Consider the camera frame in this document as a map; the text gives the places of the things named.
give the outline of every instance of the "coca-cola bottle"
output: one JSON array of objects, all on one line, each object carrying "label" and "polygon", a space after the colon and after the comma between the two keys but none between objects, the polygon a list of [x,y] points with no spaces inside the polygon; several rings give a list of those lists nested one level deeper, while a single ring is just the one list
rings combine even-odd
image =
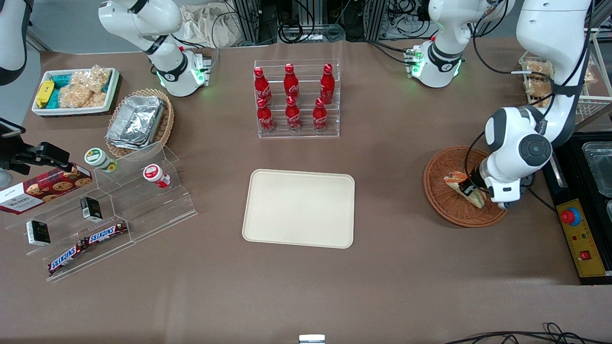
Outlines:
[{"label": "coca-cola bottle", "polygon": [[331,104],[334,98],[334,88],[336,81],[332,75],[332,65],[327,63],[323,66],[323,76],[321,77],[321,98],[325,104]]},{"label": "coca-cola bottle", "polygon": [[257,119],[259,120],[259,126],[262,132],[270,134],[276,130],[276,126],[272,120],[272,112],[267,107],[267,100],[263,97],[257,100]]},{"label": "coca-cola bottle", "polygon": [[316,133],[323,133],[327,130],[327,110],[325,109],[324,100],[317,98],[315,109],[312,110],[313,123]]},{"label": "coca-cola bottle", "polygon": [[253,73],[255,74],[255,92],[257,92],[257,98],[264,98],[270,103],[272,101],[272,92],[270,91],[270,83],[264,77],[264,70],[261,67],[255,67]]},{"label": "coca-cola bottle", "polygon": [[287,116],[287,125],[289,130],[296,133],[302,129],[302,121],[300,121],[300,109],[296,106],[296,99],[294,97],[287,97],[287,108],[285,109],[285,115]]},{"label": "coca-cola bottle", "polygon": [[293,64],[287,63],[285,65],[285,79],[283,80],[283,84],[285,85],[285,94],[287,97],[294,97],[296,104],[300,104],[300,84],[296,75],[293,73]]}]

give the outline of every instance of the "round wicker basket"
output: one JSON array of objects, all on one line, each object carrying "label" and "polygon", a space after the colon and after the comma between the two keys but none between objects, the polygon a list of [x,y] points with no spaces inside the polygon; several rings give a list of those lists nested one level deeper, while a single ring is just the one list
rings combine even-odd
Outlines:
[{"label": "round wicker basket", "polygon": [[[485,206],[478,209],[444,182],[444,177],[450,172],[463,172],[463,162],[467,152],[467,146],[455,146],[434,155],[427,163],[423,174],[425,194],[436,211],[452,223],[471,228],[491,226],[506,215],[505,210],[491,202],[488,195]],[[472,149],[469,153],[468,171],[486,157],[487,153]]]},{"label": "round wicker basket", "polygon": [[[170,138],[170,132],[172,131],[172,125],[174,124],[174,110],[172,109],[172,104],[170,103],[170,99],[168,99],[168,96],[165,95],[163,92],[156,90],[156,89],[148,89],[148,88],[136,91],[130,95],[144,95],[144,96],[154,95],[158,97],[159,99],[162,99],[165,103],[163,114],[162,114],[163,117],[159,123],[159,126],[157,127],[155,138],[153,139],[153,142],[161,141],[162,144],[158,145],[159,148],[157,150],[152,150],[151,152],[147,152],[148,155],[149,154],[155,155],[156,153],[159,153],[159,150],[163,149],[163,146],[166,145],[166,143],[168,142],[168,139]],[[115,117],[117,116],[117,112],[119,111],[119,108],[121,107],[121,105],[123,105],[126,99],[127,97],[121,100],[121,103],[119,103],[119,105],[117,105],[117,107],[115,108],[115,111],[113,112],[113,115],[111,116],[110,123],[108,124],[108,128],[110,128],[111,125],[113,124]],[[108,150],[111,153],[113,153],[113,155],[116,156],[117,158],[126,156],[127,154],[130,154],[132,152],[135,152],[135,150],[133,149],[115,147],[112,144],[110,144],[108,140],[106,141],[106,146],[108,147]]]}]

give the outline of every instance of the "brown table surface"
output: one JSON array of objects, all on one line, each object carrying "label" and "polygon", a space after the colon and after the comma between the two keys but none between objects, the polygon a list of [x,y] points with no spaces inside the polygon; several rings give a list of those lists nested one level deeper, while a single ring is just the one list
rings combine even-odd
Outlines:
[{"label": "brown table surface", "polygon": [[[514,39],[480,46],[505,70],[522,53]],[[341,59],[341,137],[261,141],[253,60],[328,57]],[[472,48],[466,58],[451,85],[429,89],[366,43],[223,50],[209,87],[171,97],[168,146],[182,159],[179,175],[199,214],[58,283],[25,257],[21,233],[5,231],[2,342],[296,343],[299,334],[323,333],[329,343],[427,344],[538,331],[545,321],[612,340],[612,287],[577,285],[557,217],[532,196],[482,229],[452,225],[427,202],[429,158],[469,144],[498,107],[524,103],[520,77],[488,71]],[[143,53],[42,53],[41,62],[43,71],[115,67],[121,98],[160,88]],[[104,147],[108,118],[28,113],[24,138],[50,141],[80,163],[88,148]],[[353,245],[245,241],[248,181],[258,168],[352,175]],[[550,199],[541,175],[536,190]]]}]

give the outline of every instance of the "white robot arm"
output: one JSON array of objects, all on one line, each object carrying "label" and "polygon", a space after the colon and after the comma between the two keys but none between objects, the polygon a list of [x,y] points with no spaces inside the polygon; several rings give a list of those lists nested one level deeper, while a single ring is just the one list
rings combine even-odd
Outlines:
[{"label": "white robot arm", "polygon": [[[485,126],[492,153],[471,173],[499,207],[511,208],[521,196],[521,179],[541,169],[553,148],[572,136],[575,111],[588,61],[584,21],[591,0],[525,0],[517,39],[527,51],[554,67],[553,98],[547,109],[500,108]],[[462,185],[463,190],[469,187]]]},{"label": "white robot arm", "polygon": [[514,0],[431,0],[429,16],[439,30],[435,40],[414,47],[422,57],[411,70],[411,76],[432,88],[448,85],[472,37],[468,24],[499,19],[513,7]]},{"label": "white robot arm", "polygon": [[0,0],[0,86],[26,67],[26,31],[34,0]]},{"label": "white robot arm", "polygon": [[169,37],[180,30],[182,23],[181,11],[172,0],[105,1],[98,16],[108,32],[149,55],[170,94],[184,97],[205,85],[202,55],[181,51]]}]

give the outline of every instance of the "walkers cookie box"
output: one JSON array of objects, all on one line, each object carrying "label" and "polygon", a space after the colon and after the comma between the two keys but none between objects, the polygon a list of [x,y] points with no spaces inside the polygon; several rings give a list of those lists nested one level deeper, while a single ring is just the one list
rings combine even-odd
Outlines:
[{"label": "walkers cookie box", "polygon": [[0,210],[21,214],[91,182],[91,173],[76,163],[71,172],[54,168],[2,190]]}]

